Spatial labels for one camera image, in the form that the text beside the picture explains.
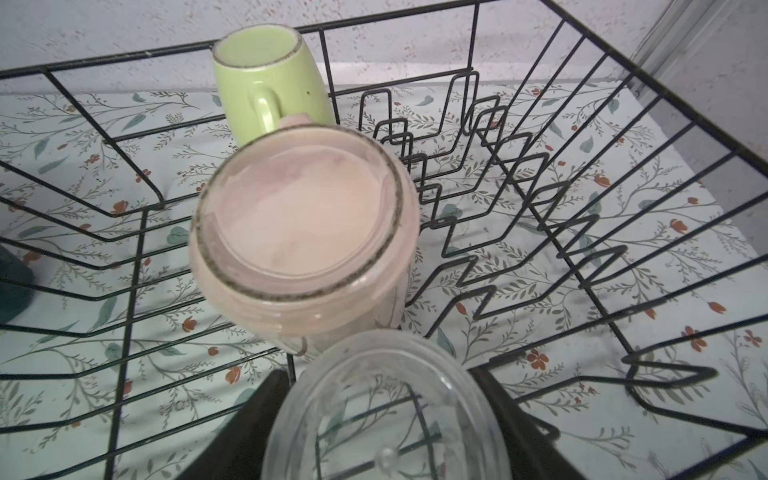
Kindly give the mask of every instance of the mug rim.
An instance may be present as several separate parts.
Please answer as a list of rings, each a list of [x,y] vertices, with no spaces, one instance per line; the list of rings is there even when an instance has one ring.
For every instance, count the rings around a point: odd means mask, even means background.
[[[291,48],[291,50],[288,53],[286,53],[282,57],[276,58],[275,60],[269,61],[267,63],[258,64],[258,65],[232,65],[232,64],[226,63],[221,58],[219,58],[218,49],[221,47],[221,45],[223,45],[225,41],[229,40],[233,35],[237,35],[242,31],[254,30],[256,28],[264,28],[264,27],[280,28],[285,31],[288,31],[296,39],[296,44],[293,46],[293,48]],[[226,34],[222,38],[219,38],[218,40],[216,40],[216,43],[214,43],[214,46],[210,50],[214,56],[214,61],[223,67],[235,68],[237,70],[254,70],[254,69],[272,67],[285,60],[288,60],[289,58],[297,54],[299,50],[303,47],[303,45],[304,45],[304,37],[302,37],[299,31],[296,30],[295,28],[291,28],[288,25],[282,25],[280,23],[259,23],[258,25],[250,25],[247,27],[238,28],[235,31],[231,31],[230,33]]]
[[[376,153],[381,158],[384,159],[384,161],[386,162],[387,170],[389,171],[392,181],[395,184],[395,205],[393,209],[394,211],[392,212],[392,219],[390,220],[390,225],[387,228],[385,235],[380,240],[380,243],[377,246],[376,251],[373,253],[373,255],[371,255],[364,263],[360,264],[357,268],[355,268],[354,271],[352,271],[350,274],[344,276],[342,279],[337,280],[336,282],[331,283],[330,285],[326,285],[318,289],[308,290],[306,292],[301,292],[301,293],[268,293],[262,290],[257,290],[248,286],[244,286],[241,283],[238,283],[237,281],[231,279],[224,271],[222,271],[221,268],[219,268],[218,264],[211,256],[210,251],[208,250],[208,245],[206,245],[205,239],[203,238],[202,221],[200,221],[200,219],[201,219],[201,214],[203,213],[204,205],[207,203],[208,194],[209,192],[211,192],[214,182],[216,182],[217,178],[220,176],[220,173],[224,171],[225,167],[231,161],[233,161],[235,157],[237,157],[239,154],[244,152],[248,147],[252,147],[258,141],[263,140],[267,137],[272,137],[274,135],[282,134],[287,131],[302,130],[307,128],[333,130],[343,134],[351,134],[352,136],[363,140],[370,147],[373,147]],[[348,128],[341,127],[339,125],[324,125],[324,124],[315,124],[315,123],[299,124],[299,125],[293,125],[290,127],[279,128],[261,137],[255,138],[249,143],[245,144],[242,148],[238,148],[234,154],[232,154],[229,158],[227,158],[216,169],[214,174],[208,180],[208,184],[206,185],[206,188],[203,189],[203,191],[200,193],[200,201],[198,202],[197,207],[195,208],[194,217],[192,219],[191,230],[192,230],[192,234],[196,238],[197,249],[200,252],[200,257],[202,258],[206,268],[224,286],[226,286],[227,288],[231,289],[236,293],[248,296],[249,298],[253,298],[255,300],[264,300],[264,301],[276,302],[276,303],[297,302],[301,300],[311,300],[311,299],[319,298],[322,296],[326,296],[343,288],[344,286],[348,286],[352,283],[355,283],[355,281],[357,281],[361,276],[363,276],[366,272],[368,272],[374,265],[376,265],[376,263],[379,262],[379,259],[381,259],[384,256],[384,253],[389,249],[389,245],[392,243],[392,241],[395,238],[395,235],[397,234],[397,231],[400,225],[400,220],[402,218],[404,203],[405,203],[405,189],[401,182],[400,176],[398,175],[398,170],[397,170],[397,165],[395,163],[395,160],[392,158],[391,155],[389,155],[386,152],[386,150],[384,150],[384,148],[379,143],[375,142],[374,140],[367,137],[366,135],[360,134],[359,132],[350,130]]]

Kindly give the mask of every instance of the green mug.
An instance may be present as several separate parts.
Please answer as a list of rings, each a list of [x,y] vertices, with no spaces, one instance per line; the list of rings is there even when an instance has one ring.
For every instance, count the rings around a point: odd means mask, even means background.
[[[238,147],[275,131],[289,115],[336,123],[315,60],[293,28],[243,28],[216,42],[213,53],[221,106]]]

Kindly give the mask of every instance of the black wire dish rack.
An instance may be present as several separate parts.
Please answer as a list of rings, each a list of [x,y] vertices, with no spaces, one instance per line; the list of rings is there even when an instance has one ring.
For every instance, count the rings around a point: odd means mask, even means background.
[[[452,300],[447,305],[439,310],[439,314],[436,318],[426,326],[426,337],[433,337],[439,332],[439,328],[443,323],[443,320],[453,311],[457,306],[464,307],[461,301],[467,301],[470,299],[476,299],[478,301],[478,307],[470,316],[473,321],[479,321],[494,316],[512,315],[516,310],[521,310],[535,305],[538,302],[546,298],[557,286],[569,279],[575,279],[578,282],[579,289],[588,297],[591,302],[590,311],[592,314],[586,321],[576,326],[570,326],[570,328],[558,329],[558,332],[547,336],[545,338],[537,339],[535,341],[528,342],[518,348],[510,349],[509,351],[499,353],[492,358],[486,359],[481,365],[472,368],[472,374],[478,380],[478,383],[484,389],[494,407],[495,414],[497,415],[502,429],[505,434],[505,441],[509,447],[511,462],[516,465],[523,465],[515,472],[519,478],[576,478],[577,473],[570,470],[568,464],[562,460],[562,457],[558,454],[557,449],[553,448],[553,445],[557,445],[556,440],[559,437],[558,428],[545,422],[541,419],[537,419],[530,415],[521,413],[521,410],[517,407],[521,404],[526,404],[532,400],[540,399],[543,396],[557,392],[565,387],[572,386],[574,384],[583,385],[587,384],[611,384],[618,389],[619,386],[623,386],[626,393],[631,397],[638,405],[638,408],[644,409],[656,417],[668,417],[676,419],[682,422],[689,422],[691,424],[703,425],[712,429],[718,429],[724,432],[729,432],[734,435],[738,435],[740,438],[738,441],[733,442],[732,445],[721,449],[718,452],[711,452],[708,458],[697,461],[695,464],[688,466],[687,468],[672,475],[667,472],[667,476],[674,478],[696,478],[703,475],[705,472],[713,471],[719,468],[721,465],[732,462],[736,457],[742,455],[748,450],[752,449],[756,445],[759,445],[766,439],[768,435],[768,429],[757,428],[750,425],[741,425],[736,422],[723,421],[717,418],[711,418],[707,415],[699,415],[691,412],[681,412],[674,409],[664,408],[648,401],[647,397],[642,393],[644,389],[653,389],[657,391],[679,389],[686,386],[706,385],[705,381],[712,379],[718,374],[718,370],[712,366],[699,366],[692,365],[685,362],[669,361],[662,362],[658,359],[654,359],[653,353],[661,352],[667,347],[672,347],[681,343],[691,343],[704,339],[705,337],[715,336],[716,334],[736,332],[738,329],[745,329],[757,323],[765,321],[766,314],[759,316],[752,316],[750,318],[742,319],[715,328],[706,329],[704,331],[689,332],[685,336],[676,336],[674,338],[667,339],[665,341],[657,342],[644,348],[636,348],[633,346],[634,342],[627,338],[622,328],[617,325],[620,320],[625,320],[628,317],[636,315],[638,313],[653,312],[654,308],[677,299],[683,295],[690,293],[696,293],[702,291],[702,289],[710,285],[711,283],[723,280],[738,273],[759,266],[768,260],[767,255],[761,255],[754,257],[751,260],[745,261],[736,266],[730,266],[724,270],[712,273],[701,280],[691,281],[688,284],[677,288],[676,290],[666,291],[664,294],[654,296],[651,298],[644,297],[638,298],[637,302],[632,306],[626,306],[619,310],[610,311],[605,305],[600,295],[594,291],[594,287],[604,283],[608,280],[618,278],[625,273],[631,273],[637,269],[641,269],[642,265],[653,258],[656,258],[669,250],[681,245],[682,243],[693,239],[696,236],[701,235],[708,230],[711,230],[716,225],[726,222],[732,217],[741,214],[755,205],[759,204],[768,197],[768,193],[763,193],[757,197],[748,200],[741,204],[737,208],[732,209],[723,214],[716,215],[710,218],[707,222],[701,224],[699,227],[687,231],[687,228],[680,231],[681,235],[674,241],[664,244],[663,246],[657,246],[653,251],[646,253],[639,260],[627,261],[627,265],[619,268],[617,260],[623,257],[627,248],[625,246],[613,246],[606,247],[604,244],[606,241],[611,240],[616,232],[624,229],[627,226],[640,223],[644,217],[650,214],[654,210],[661,208],[661,204],[671,199],[675,195],[680,194],[688,187],[694,185],[696,182],[701,182],[703,178],[713,173],[716,169],[724,167],[726,164],[732,164],[737,161],[743,161],[749,164],[754,169],[757,175],[768,177],[768,165],[757,157],[753,152],[749,151],[742,144],[735,141],[730,135],[724,133],[717,126],[713,125],[706,118],[702,118],[696,111],[694,111],[689,105],[679,99],[678,96],[669,92],[666,88],[656,82],[649,75],[645,74],[642,70],[633,65],[627,58],[615,51],[608,43],[596,36],[586,27],[584,27],[579,21],[570,16],[566,11],[556,5],[552,0],[541,0],[546,7],[548,7],[554,14],[558,16],[558,23],[548,39],[544,49],[536,58],[530,71],[525,75],[523,81],[517,84],[517,91],[512,96],[511,100],[507,102],[502,101],[502,97],[499,95],[492,95],[484,98],[478,98],[478,85],[481,80],[480,74],[473,69],[473,54],[475,51],[475,37],[478,30],[478,16],[480,15],[482,4],[489,2],[482,1],[457,1],[447,2],[443,4],[430,5],[427,7],[411,8],[408,10],[401,10],[398,12],[388,12],[378,15],[368,15],[360,18],[351,18],[346,20],[340,20],[336,22],[327,22],[318,25],[309,25],[306,27],[298,28],[298,30],[305,35],[317,34],[319,36],[320,46],[323,53],[323,62],[325,65],[325,71],[329,80],[329,96],[333,103],[334,112],[336,115],[337,123],[341,123],[339,116],[339,99],[348,97],[350,95],[361,94],[359,97],[359,115],[357,127],[363,131],[363,121],[365,118],[366,105],[371,101],[382,101],[386,99],[386,104],[389,112],[387,120],[377,122],[373,128],[372,135],[380,140],[382,143],[388,144],[397,151],[403,162],[407,165],[409,171],[412,172],[417,190],[420,195],[420,201],[424,206],[425,211],[428,212],[424,215],[424,221],[422,222],[422,234],[424,232],[431,231],[432,233],[439,233],[443,235],[445,241],[442,244],[441,256],[444,262],[437,266],[425,280],[421,282],[418,288],[412,289],[406,305],[411,306],[416,303],[424,292],[429,288],[431,284],[437,281],[437,279],[446,274],[447,272],[457,271],[455,286],[458,288],[464,286],[471,286],[475,283],[485,282],[490,280],[483,286],[464,289],[457,295],[454,295]],[[372,24],[374,22],[383,22],[388,20],[394,20],[397,18],[413,17],[415,15],[428,15],[433,12],[440,12],[450,10],[454,8],[470,8],[473,10],[472,15],[472,30],[469,41],[468,57],[465,68],[440,71],[434,74],[425,74],[418,77],[403,78],[397,81],[388,81],[381,84],[371,84],[353,88],[346,88],[343,90],[336,90],[336,86],[333,83],[333,73],[331,63],[329,60],[329,53],[326,43],[326,32],[340,28],[352,28],[359,25]],[[532,78],[535,78],[535,69],[539,65],[539,62],[548,52],[548,49],[553,45],[558,38],[561,38],[564,34],[565,28],[569,28],[572,31],[577,32],[578,36],[571,47],[566,51],[567,54],[564,59],[554,70],[554,74],[551,77],[541,82],[542,86],[536,88],[535,99],[531,102],[528,110],[519,118],[512,120],[508,118],[510,107],[518,100],[518,96],[521,92],[525,91],[527,85],[532,83]],[[95,366],[85,366],[76,373],[46,373],[46,372],[4,372],[0,374],[0,380],[5,382],[6,388],[13,385],[13,382],[23,382],[28,384],[29,382],[41,381],[41,380],[57,380],[61,382],[69,382],[73,379],[86,378],[89,375],[94,375],[96,372],[104,371],[107,369],[113,369],[117,372],[116,389],[114,396],[109,398],[109,403],[98,408],[93,408],[86,413],[80,415],[68,416],[60,420],[52,422],[20,422],[13,425],[2,426],[0,433],[3,435],[11,435],[20,432],[30,432],[46,429],[63,429],[67,427],[73,427],[73,425],[79,425],[86,419],[95,417],[97,415],[108,415],[111,421],[109,422],[109,434],[108,444],[105,450],[100,455],[94,456],[87,461],[79,462],[75,465],[62,465],[60,470],[56,472],[49,472],[40,475],[36,478],[60,478],[66,475],[75,474],[81,472],[84,468],[91,467],[93,465],[104,464],[104,478],[119,478],[125,472],[121,472],[116,467],[116,458],[119,455],[123,455],[131,450],[137,449],[144,445],[149,445],[152,442],[166,438],[170,435],[177,435],[185,430],[188,430],[194,426],[201,425],[205,422],[209,422],[213,419],[222,418],[225,415],[234,415],[242,405],[248,405],[247,408],[242,409],[238,413],[238,420],[230,422],[228,426],[220,433],[223,437],[227,437],[230,440],[228,445],[235,443],[247,444],[241,449],[235,449],[233,453],[220,445],[216,447],[216,444],[212,446],[212,449],[208,451],[200,460],[205,460],[208,463],[208,467],[201,466],[202,464],[196,464],[195,472],[200,475],[201,478],[206,476],[216,476],[217,470],[215,465],[247,465],[242,472],[238,475],[247,475],[257,472],[258,468],[253,467],[251,463],[254,452],[263,451],[263,442],[269,432],[269,426],[274,420],[276,410],[279,408],[282,399],[285,397],[290,383],[296,380],[296,369],[294,366],[294,358],[291,355],[285,354],[284,363],[281,360],[274,360],[276,366],[284,365],[286,367],[286,373],[281,374],[275,372],[265,379],[257,393],[253,395],[247,403],[240,402],[239,405],[227,409],[221,409],[211,415],[202,416],[195,419],[192,422],[188,422],[184,425],[176,425],[172,428],[164,430],[162,433],[150,435],[137,442],[132,442],[126,445],[120,445],[118,438],[121,433],[121,418],[123,417],[124,407],[129,406],[131,403],[137,402],[141,399],[146,399],[150,396],[156,395],[160,392],[166,392],[169,389],[177,388],[200,379],[206,379],[217,372],[224,372],[233,367],[242,366],[248,362],[252,362],[255,359],[263,359],[270,357],[272,359],[282,358],[282,353],[275,348],[264,349],[257,353],[249,353],[243,355],[238,359],[231,362],[226,362],[220,365],[216,365],[213,368],[205,369],[202,372],[195,373],[178,379],[168,384],[158,386],[157,388],[149,389],[142,392],[139,395],[127,396],[127,368],[130,361],[140,359],[148,356],[152,353],[160,351],[168,351],[173,349],[174,346],[181,343],[190,342],[195,339],[211,335],[214,332],[220,332],[230,328],[231,323],[222,322],[215,326],[215,328],[209,328],[198,333],[191,333],[183,338],[172,340],[166,343],[158,344],[152,348],[142,349],[139,352],[133,352],[131,349],[132,334],[134,327],[139,322],[157,318],[173,311],[181,310],[185,307],[197,305],[204,301],[202,297],[195,296],[190,298],[184,298],[176,302],[171,306],[164,307],[159,310],[152,311],[138,311],[137,308],[137,292],[142,289],[151,288],[152,286],[167,282],[169,280],[178,279],[184,276],[189,277],[190,271],[188,268],[178,270],[173,273],[168,273],[162,276],[158,276],[151,280],[142,280],[141,271],[142,266],[146,265],[146,262],[152,257],[159,256],[165,253],[169,253],[175,250],[183,249],[186,246],[186,242],[179,242],[171,244],[167,247],[161,247],[157,249],[148,249],[145,246],[145,240],[147,235],[151,232],[159,229],[168,228],[178,224],[187,222],[190,217],[179,217],[175,220],[162,221],[160,223],[153,223],[152,217],[157,212],[167,212],[170,209],[176,207],[175,211],[178,211],[178,206],[186,205],[183,208],[193,207],[193,200],[199,194],[198,192],[185,194],[179,197],[167,199],[161,193],[161,189],[153,184],[149,178],[149,174],[146,169],[139,167],[132,159],[129,152],[121,147],[126,141],[148,137],[152,135],[164,134],[165,132],[180,130],[195,125],[209,124],[212,122],[222,121],[223,115],[211,115],[206,116],[193,121],[177,121],[171,123],[168,126],[156,127],[149,130],[137,131],[130,134],[122,134],[120,136],[111,136],[107,133],[106,129],[100,125],[100,123],[94,119],[89,110],[61,83],[61,81],[55,75],[58,71],[69,71],[80,68],[89,68],[100,65],[109,65],[126,61],[140,61],[145,58],[157,58],[166,55],[179,55],[194,51],[204,51],[211,48],[214,41],[204,41],[195,44],[178,45],[169,48],[158,48],[152,51],[140,51],[132,52],[123,55],[109,55],[105,57],[89,58],[79,61],[66,61],[60,63],[54,63],[49,65],[38,65],[29,68],[16,68],[0,72],[0,79],[20,78],[31,75],[44,75],[51,84],[66,98],[69,104],[76,109],[77,114],[81,115],[90,126],[98,133],[103,143],[119,156],[127,166],[135,172],[137,176],[137,182],[143,182],[154,192],[157,201],[150,204],[144,204],[140,207],[128,209],[127,204],[121,209],[115,209],[108,211],[87,197],[78,196],[71,191],[55,186],[51,182],[42,180],[40,177],[35,176],[27,172],[25,169],[16,166],[8,161],[0,161],[8,172],[14,175],[23,177],[40,187],[55,193],[59,196],[65,197],[69,201],[77,204],[82,209],[88,210],[93,214],[104,218],[120,219],[123,217],[129,217],[132,215],[140,216],[139,228],[122,233],[118,236],[103,236],[98,233],[89,231],[87,227],[78,226],[71,221],[62,219],[55,215],[46,214],[42,211],[18,202],[10,197],[0,197],[2,202],[8,208],[20,210],[31,214],[35,217],[39,217],[51,225],[62,227],[66,229],[70,234],[77,234],[92,239],[95,243],[99,244],[112,244],[117,246],[124,245],[126,240],[135,240],[135,243],[131,245],[135,246],[135,251],[122,260],[113,261],[104,264],[89,263],[87,261],[78,260],[71,256],[57,253],[46,249],[44,245],[40,243],[29,243],[22,241],[18,238],[0,238],[0,243],[4,245],[22,249],[29,253],[38,254],[39,256],[46,256],[51,259],[60,260],[61,262],[69,263],[73,266],[77,266],[86,270],[108,270],[118,268],[120,266],[129,266],[132,268],[130,286],[125,288],[111,291],[100,296],[89,296],[80,293],[74,293],[71,291],[61,290],[51,286],[42,286],[38,284],[26,283],[19,281],[16,278],[3,278],[0,279],[0,283],[6,287],[23,287],[24,289],[36,290],[37,296],[40,295],[53,295],[64,296],[67,298],[84,300],[88,302],[104,302],[105,300],[117,298],[121,295],[127,296],[127,311],[124,321],[118,323],[109,323],[100,326],[92,331],[77,333],[64,331],[61,329],[46,329],[33,326],[24,326],[16,324],[0,325],[0,331],[5,332],[6,336],[20,335],[20,334],[32,334],[41,336],[40,338],[47,339],[49,336],[61,337],[62,339],[93,339],[104,335],[105,333],[114,332],[119,329],[122,330],[122,339],[114,351],[114,358],[108,362],[101,363]],[[572,93],[565,99],[561,106],[549,117],[547,117],[543,124],[536,131],[521,131],[521,125],[528,118],[531,112],[535,109],[540,100],[544,97],[544,93],[553,88],[558,81],[559,74],[563,71],[566,64],[576,54],[577,50],[582,44],[591,44],[599,52],[599,59],[594,64],[591,70],[583,75],[583,79],[578,82],[578,85],[572,89]],[[598,68],[605,62],[612,61],[620,67],[623,71],[621,76],[621,82],[612,89],[611,93],[597,103],[594,106],[594,111],[584,118],[580,124],[574,125],[574,133],[567,140],[564,141],[562,147],[557,151],[554,151],[548,145],[544,145],[541,142],[542,136],[545,132],[552,131],[554,121],[558,115],[566,108],[568,102],[570,102],[577,92],[583,88],[589,81],[591,76],[598,70]],[[392,116],[393,96],[392,88],[396,88],[399,85],[411,84],[416,81],[449,81],[448,94],[445,98],[445,107],[442,110],[442,117],[439,118],[439,126],[437,131],[417,135],[413,129],[409,130],[408,118],[394,118]],[[626,91],[626,88],[631,82],[640,82],[644,84],[656,93],[656,97],[648,105],[646,105],[638,116],[632,119],[630,122],[617,125],[614,129],[615,133],[611,133],[611,139],[602,147],[592,158],[583,166],[573,171],[572,174],[563,181],[554,182],[551,184],[544,183],[541,180],[542,174],[551,167],[555,162],[562,161],[568,157],[568,153],[564,153],[567,148],[575,141],[579,134],[587,128],[590,128],[598,115],[608,109],[613,108],[614,102],[617,96]],[[446,113],[448,111],[449,100],[452,95],[460,96],[460,103],[462,104],[460,111],[460,118],[458,119],[458,131],[455,135],[455,141],[453,141],[450,149],[442,149],[436,151],[433,154],[427,154],[425,151],[419,152],[419,146],[425,141],[430,141],[444,134],[444,125],[446,123]],[[588,172],[598,161],[608,152],[612,147],[620,144],[624,141],[624,135],[648,112],[657,106],[659,103],[673,108],[684,119],[686,119],[685,125],[680,128],[676,133],[672,134],[667,141],[662,145],[655,148],[650,154],[644,155],[641,158],[635,159],[631,164],[627,164],[627,170],[621,178],[614,180],[613,183],[602,184],[603,191],[598,195],[589,197],[588,200],[580,199],[576,205],[575,214],[572,214],[566,221],[553,221],[550,220],[555,212],[555,209],[565,201],[569,188],[579,178],[584,175],[593,175],[594,172]],[[696,129],[701,134],[706,135],[707,138],[719,144],[725,151],[727,151],[719,160],[713,162],[702,171],[696,173],[690,178],[681,181],[671,188],[661,197],[656,200],[647,202],[642,205],[641,209],[632,215],[627,215],[626,220],[619,224],[614,229],[608,231],[599,237],[589,237],[588,232],[595,225],[601,222],[599,210],[595,209],[596,205],[599,205],[608,194],[616,190],[621,191],[623,182],[626,181],[631,175],[641,170],[644,166],[659,155],[660,152],[671,147],[675,142],[678,142],[685,134]],[[471,194],[477,189],[477,186],[470,188],[469,190],[447,193],[444,192],[445,188],[441,183],[441,177],[450,173],[456,172],[465,166],[467,161],[467,150],[465,150],[463,156],[459,155],[455,168],[450,170],[431,172],[428,169],[430,161],[439,160],[444,157],[448,157],[456,151],[459,139],[465,139],[466,141],[477,142],[475,146],[481,147],[486,157],[483,160],[485,163],[482,165],[485,170],[490,167],[499,167],[504,172],[504,180],[497,184],[498,191],[494,192],[492,202],[488,205],[485,212],[471,215],[467,217],[459,218],[459,215],[449,212],[447,215],[439,216],[441,207],[445,209],[445,205],[448,200],[454,197],[461,197]],[[505,148],[509,145],[518,145],[518,153],[514,157],[509,159],[503,159],[505,156]],[[530,166],[537,165],[530,173],[523,174],[522,171]],[[492,213],[497,202],[502,197],[502,194],[511,194],[519,199],[518,212],[515,215],[510,216],[510,221],[506,224],[505,229],[500,237],[491,238],[489,240],[483,240],[480,243],[474,243],[470,247],[463,247],[457,249],[451,247],[452,238],[458,235],[457,229],[460,228],[462,223],[475,220],[480,217],[485,217]],[[521,222],[521,218],[525,218],[525,223]],[[531,223],[534,221],[533,230],[535,235],[539,235],[538,238],[541,241],[535,248],[526,252],[522,256],[519,262],[515,265],[499,266],[498,269],[484,272],[481,276],[476,276],[473,271],[478,266],[480,258],[473,250],[481,249],[486,246],[492,246],[504,240],[510,233],[520,233],[523,230],[530,231]],[[535,262],[535,257],[544,248],[554,248],[556,250],[556,257],[562,262],[564,270],[560,273],[559,280],[552,281],[551,289],[538,294],[535,298],[531,298],[525,301],[513,302],[502,308],[494,308],[493,310],[488,307],[494,296],[498,293],[499,287],[494,284],[499,276],[504,273],[515,271],[525,265]],[[607,326],[611,332],[615,335],[615,339],[621,344],[624,349],[624,356],[621,362],[627,366],[628,370],[623,376],[601,376],[601,375],[577,375],[572,378],[546,385],[543,388],[536,389],[528,394],[516,396],[512,398],[505,393],[504,389],[499,386],[493,377],[488,373],[493,372],[496,369],[500,369],[503,366],[512,364],[514,362],[525,361],[525,359],[531,355],[531,351],[535,349],[541,349],[548,344],[567,341],[568,337],[577,338],[580,333],[588,333],[593,331],[596,327]],[[669,373],[668,378],[656,378],[650,379],[646,376],[639,376],[638,374],[642,369],[662,369]],[[405,401],[413,400],[413,395],[406,396],[405,399],[396,399],[393,402],[395,404],[401,404]],[[416,404],[416,411],[419,412],[418,403]],[[358,421],[365,415],[360,416],[357,419],[348,419],[345,422]],[[425,428],[425,423],[421,422],[422,427]],[[243,429],[243,425],[252,425],[251,429]],[[537,425],[541,429],[544,429],[545,433],[542,434],[540,430],[533,427]],[[428,443],[428,440],[434,437],[434,432],[425,430],[423,432],[424,442],[419,443],[417,446],[412,446],[412,449]],[[318,441],[323,435],[328,436],[329,432],[322,434],[318,437]],[[425,474],[425,478],[433,478],[437,480],[440,478],[439,468],[435,465],[435,459],[430,458],[429,471]],[[348,478],[355,473],[364,472],[367,469],[372,468],[372,463],[367,462],[361,464],[360,468],[354,472],[347,472],[346,475],[334,476],[337,480],[341,478]],[[187,471],[185,475],[193,475],[194,472]],[[235,471],[228,471],[228,475],[235,475]]]

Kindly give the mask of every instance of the white wall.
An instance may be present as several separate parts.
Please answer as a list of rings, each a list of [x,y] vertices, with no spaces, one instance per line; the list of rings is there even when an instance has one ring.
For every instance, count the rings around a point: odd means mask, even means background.
[[[666,85],[701,114],[763,158],[768,158],[768,2],[743,0]],[[661,111],[654,119],[669,134],[679,115]],[[711,144],[696,135],[676,144],[688,164],[712,163]],[[704,180],[718,203],[731,210],[768,190],[768,180],[744,163],[726,165]],[[768,204],[748,210],[737,226],[760,253],[768,253]]]
[[[669,0],[558,0],[615,47],[631,55]],[[255,23],[308,25],[436,0],[2,0],[0,69],[219,38]],[[482,79],[521,78],[559,18],[537,0],[482,6],[475,66]],[[334,80],[385,81],[465,66],[472,7],[328,33]],[[552,73],[578,38],[565,28],[540,69]],[[321,59],[317,35],[308,35]],[[561,78],[579,78],[599,58],[584,46]],[[606,64],[598,77],[614,75]],[[211,89],[210,53],[59,74],[76,91]],[[49,89],[41,79],[0,82],[0,93]]]

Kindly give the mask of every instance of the mug handle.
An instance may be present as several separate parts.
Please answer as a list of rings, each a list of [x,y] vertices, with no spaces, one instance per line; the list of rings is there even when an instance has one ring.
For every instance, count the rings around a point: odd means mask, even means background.
[[[281,117],[280,102],[275,92],[261,81],[253,83],[250,106],[256,114],[256,121],[262,132],[269,133],[278,128]]]

